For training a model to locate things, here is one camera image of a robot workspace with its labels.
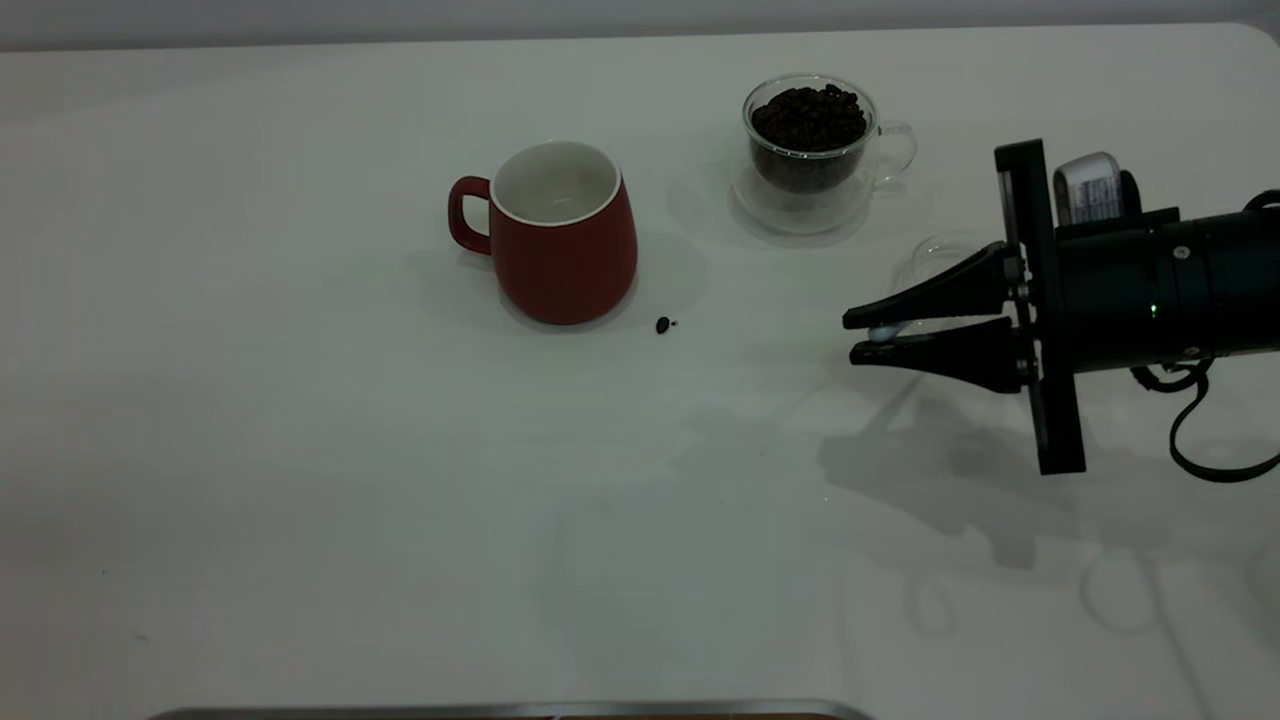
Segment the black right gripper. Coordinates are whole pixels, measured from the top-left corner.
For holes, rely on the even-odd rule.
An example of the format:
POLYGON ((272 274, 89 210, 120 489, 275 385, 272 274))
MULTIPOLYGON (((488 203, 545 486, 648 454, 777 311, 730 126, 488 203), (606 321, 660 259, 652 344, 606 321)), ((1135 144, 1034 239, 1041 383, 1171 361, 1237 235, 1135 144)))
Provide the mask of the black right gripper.
MULTIPOLYGON (((1034 352, 1030 383, 1039 470, 1085 470, 1075 378, 1137 370, 1164 395, 1196 387, 1203 361, 1172 347, 1183 318, 1174 209, 1143 211, 1130 172, 1108 152, 1047 170, 1039 140, 995 150, 1006 242, 923 242, 890 274, 890 295, 846 310, 846 331, 931 332, 954 318, 997 316, 1011 287, 1034 352), (1021 252, 1024 268, 1021 272, 1021 252)), ((936 333, 867 340, 854 366, 941 375, 1000 395, 1029 384, 1029 359, 1007 316, 936 333)))

